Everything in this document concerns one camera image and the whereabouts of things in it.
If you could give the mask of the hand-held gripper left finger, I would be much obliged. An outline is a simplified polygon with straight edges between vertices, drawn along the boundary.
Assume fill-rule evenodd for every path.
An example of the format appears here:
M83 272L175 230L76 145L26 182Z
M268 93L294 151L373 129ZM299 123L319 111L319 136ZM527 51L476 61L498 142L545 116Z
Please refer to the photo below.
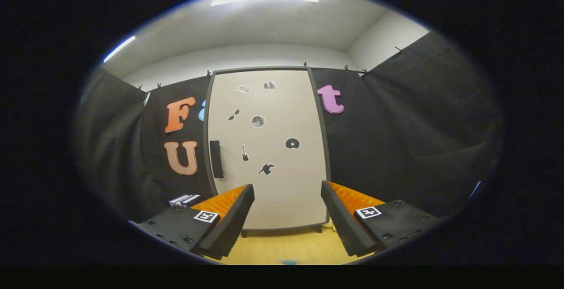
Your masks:
M173 205L143 222L129 223L178 252L222 259L236 243L254 200L253 186L243 185L191 207Z

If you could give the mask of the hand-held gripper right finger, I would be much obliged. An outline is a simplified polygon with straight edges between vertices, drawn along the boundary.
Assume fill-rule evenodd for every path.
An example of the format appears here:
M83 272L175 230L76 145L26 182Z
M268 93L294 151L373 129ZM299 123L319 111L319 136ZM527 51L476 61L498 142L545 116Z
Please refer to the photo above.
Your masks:
M406 201L384 202L330 181L322 181L321 197L349 256L393 250L443 223Z

